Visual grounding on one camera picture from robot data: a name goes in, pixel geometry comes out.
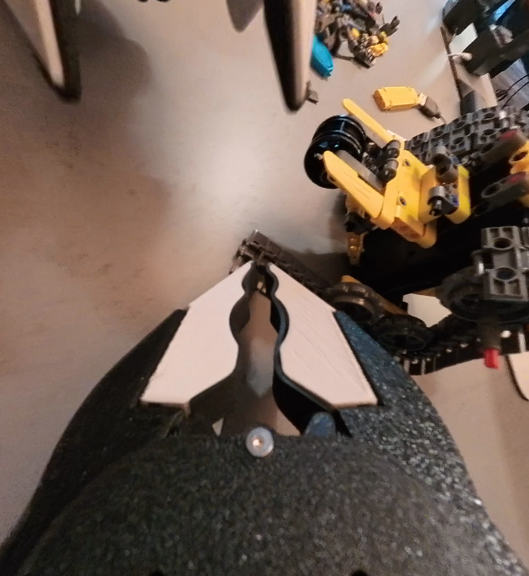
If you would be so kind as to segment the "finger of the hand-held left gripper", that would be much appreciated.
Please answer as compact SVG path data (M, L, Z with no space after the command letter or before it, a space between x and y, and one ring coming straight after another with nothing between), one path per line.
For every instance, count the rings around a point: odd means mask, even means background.
M308 94L314 1L264 1L263 8L283 99L297 112Z
M4 1L19 25L41 72L66 100L81 97L77 23L82 1Z

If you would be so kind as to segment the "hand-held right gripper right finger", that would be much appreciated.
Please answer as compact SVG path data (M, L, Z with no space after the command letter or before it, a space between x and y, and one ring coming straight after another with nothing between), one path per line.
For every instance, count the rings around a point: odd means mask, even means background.
M378 406L378 397L337 320L336 310L275 264L266 267L274 348L274 399L304 434L317 414L344 430L341 411Z

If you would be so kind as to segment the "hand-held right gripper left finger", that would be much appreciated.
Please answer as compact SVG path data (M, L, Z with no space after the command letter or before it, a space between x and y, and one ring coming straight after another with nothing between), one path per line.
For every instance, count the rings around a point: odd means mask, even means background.
M253 263L245 263L194 299L141 395L147 406L175 408L209 424L231 410L226 396L249 321Z

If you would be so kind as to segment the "grey toy track strip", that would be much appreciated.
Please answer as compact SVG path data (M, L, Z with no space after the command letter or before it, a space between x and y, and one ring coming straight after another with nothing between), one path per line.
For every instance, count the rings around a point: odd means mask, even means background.
M413 376L484 359L488 348L496 349L498 356L529 351L529 322L501 325L488 341L476 323L453 314L430 327L409 314L386 314L373 326L372 335Z
M529 227L489 227L473 265L446 277L437 289L455 316L502 325L529 322Z
M229 273L247 262L254 262L262 269L274 264L316 296L326 300L327 290L331 286L329 282L257 229L239 245Z

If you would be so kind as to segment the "yellow toy brick vehicle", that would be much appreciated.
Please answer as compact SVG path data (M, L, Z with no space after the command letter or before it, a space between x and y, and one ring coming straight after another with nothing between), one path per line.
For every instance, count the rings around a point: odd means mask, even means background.
M494 106L402 140L352 100L343 107L304 158L314 184L345 198L355 271L330 299L372 337L386 314L433 326L452 314L437 289L473 265L482 229L529 227L529 118Z

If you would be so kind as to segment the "teal plastic tool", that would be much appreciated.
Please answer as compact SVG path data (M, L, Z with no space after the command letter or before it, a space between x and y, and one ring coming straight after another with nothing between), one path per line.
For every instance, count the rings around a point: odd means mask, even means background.
M331 77L334 70L333 55L317 35L312 40L311 68L324 80Z

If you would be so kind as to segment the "pile of loose toy bricks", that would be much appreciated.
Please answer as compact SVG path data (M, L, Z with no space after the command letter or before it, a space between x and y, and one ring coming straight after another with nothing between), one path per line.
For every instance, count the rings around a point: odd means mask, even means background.
M331 56L338 56L342 46L365 68L385 54L390 37L397 32L400 19L387 21L379 1L317 1L315 40Z

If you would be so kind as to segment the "yellow toy battery box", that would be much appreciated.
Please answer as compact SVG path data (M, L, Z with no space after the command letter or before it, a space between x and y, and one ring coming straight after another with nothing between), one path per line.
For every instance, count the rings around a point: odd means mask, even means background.
M389 86L377 89L373 99L381 111L393 112L420 108L427 102L427 96L408 86Z

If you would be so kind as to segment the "black power adapter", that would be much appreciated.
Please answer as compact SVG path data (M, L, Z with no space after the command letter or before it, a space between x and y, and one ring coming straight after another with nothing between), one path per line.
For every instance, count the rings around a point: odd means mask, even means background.
M452 35L461 34L491 7L492 1L447 1L441 11L442 25Z
M504 67L529 54L529 27L513 33L505 26L491 25L476 33L464 49L470 58L462 66L472 76L495 75L494 69Z

